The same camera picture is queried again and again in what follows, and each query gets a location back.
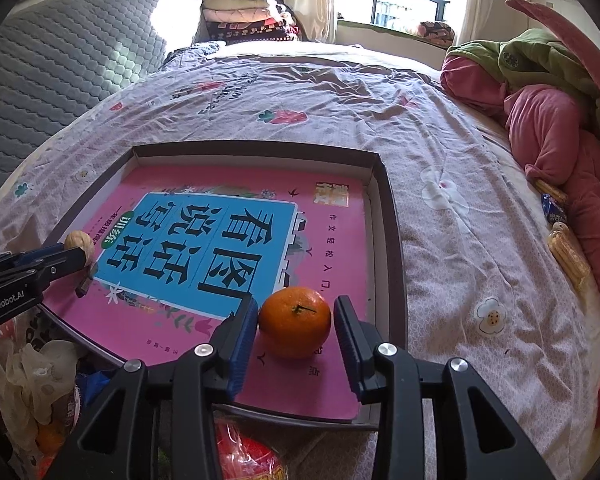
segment blue snack wrapper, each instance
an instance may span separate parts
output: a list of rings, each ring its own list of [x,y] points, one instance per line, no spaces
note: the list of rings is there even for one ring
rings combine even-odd
[[[556,222],[567,223],[567,215],[564,213],[564,209],[562,209],[548,193],[542,194],[542,211],[544,212],[544,217],[549,224],[553,225]]]

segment metal bolt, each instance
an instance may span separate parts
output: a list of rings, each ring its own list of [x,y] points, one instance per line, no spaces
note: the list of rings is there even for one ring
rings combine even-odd
[[[140,368],[142,368],[142,361],[140,359],[131,359],[131,361],[127,361],[123,366],[125,372],[137,372]]]
[[[392,356],[396,354],[398,349],[395,347],[395,345],[392,345],[391,343],[380,343],[378,345],[378,351],[382,355]]]
[[[464,372],[469,367],[469,363],[460,357],[454,357],[451,359],[450,364],[453,370],[456,372]]]
[[[214,352],[214,348],[209,343],[202,343],[196,346],[194,353],[199,357],[206,357]]]

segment white flower print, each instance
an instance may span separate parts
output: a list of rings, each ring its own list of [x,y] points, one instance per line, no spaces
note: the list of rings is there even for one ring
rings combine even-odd
[[[461,233],[468,233],[471,224],[467,218],[469,205],[458,191],[456,184],[448,178],[442,178],[439,171],[429,166],[420,172],[420,178],[425,183],[422,189],[422,199],[432,209],[451,209],[456,216]]]
[[[107,294],[107,298],[109,298],[109,301],[107,301],[107,304],[111,304],[111,301],[113,301],[113,303],[118,304],[118,294],[120,294],[121,292],[124,292],[124,290],[122,290],[120,288],[120,282],[118,282],[118,284],[116,286],[110,286],[109,287],[109,293]]]
[[[507,311],[495,298],[483,301],[475,309],[475,317],[480,319],[478,329],[486,335],[496,335],[504,330]]]

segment green oval label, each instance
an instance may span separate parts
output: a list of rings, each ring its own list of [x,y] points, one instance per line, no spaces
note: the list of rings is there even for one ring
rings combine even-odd
[[[103,249],[109,249],[115,241],[120,236],[120,233],[125,229],[126,225],[131,222],[131,219],[134,217],[133,211],[127,211],[124,213],[118,221],[113,224],[107,236],[104,237],[102,243],[100,244]]]

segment gray quilted mattress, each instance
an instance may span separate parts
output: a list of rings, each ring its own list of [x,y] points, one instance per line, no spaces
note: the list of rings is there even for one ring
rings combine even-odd
[[[54,133],[156,72],[167,48],[189,46],[194,37],[183,38],[181,27],[175,42],[154,27],[166,36],[177,20],[195,20],[187,24],[195,35],[200,1],[47,0],[7,17],[0,26],[0,186]]]

